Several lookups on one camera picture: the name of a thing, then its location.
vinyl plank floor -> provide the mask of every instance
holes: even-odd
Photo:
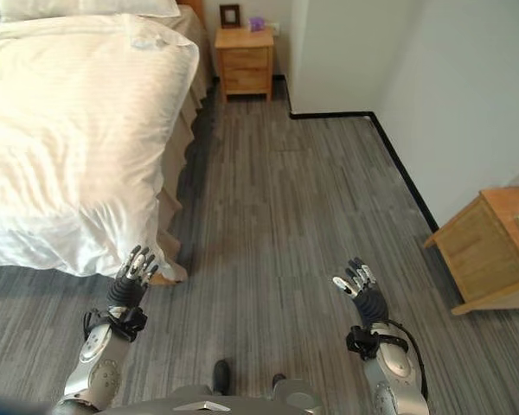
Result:
[[[426,363],[435,414],[519,414],[519,310],[452,316],[460,301],[430,231],[366,118],[290,120],[274,101],[213,91],[195,122],[171,231],[190,279],[146,294],[146,331],[131,348],[114,405],[209,383],[227,358],[234,392],[269,393],[282,372],[308,380],[331,414],[371,413],[359,356],[344,337],[359,318],[330,277],[358,255],[391,316]],[[107,278],[0,268],[0,394],[61,396],[84,311]]]

white duvet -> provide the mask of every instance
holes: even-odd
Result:
[[[197,46],[132,15],[0,25],[0,265],[113,275],[160,256],[160,159]]]

bedside table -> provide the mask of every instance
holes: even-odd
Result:
[[[271,101],[273,36],[270,29],[217,29],[215,49],[223,102],[227,96],[264,93]]]

wooden side table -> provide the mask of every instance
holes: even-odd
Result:
[[[490,188],[425,243],[436,244],[465,303],[452,309],[519,308],[519,188]]]
[[[273,36],[271,29],[217,29],[215,49],[223,101],[232,94],[272,95]]]

bed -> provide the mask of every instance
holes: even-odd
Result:
[[[153,281],[187,277],[167,229],[211,65],[202,3],[179,3],[0,25],[0,265],[113,276],[139,243]]]

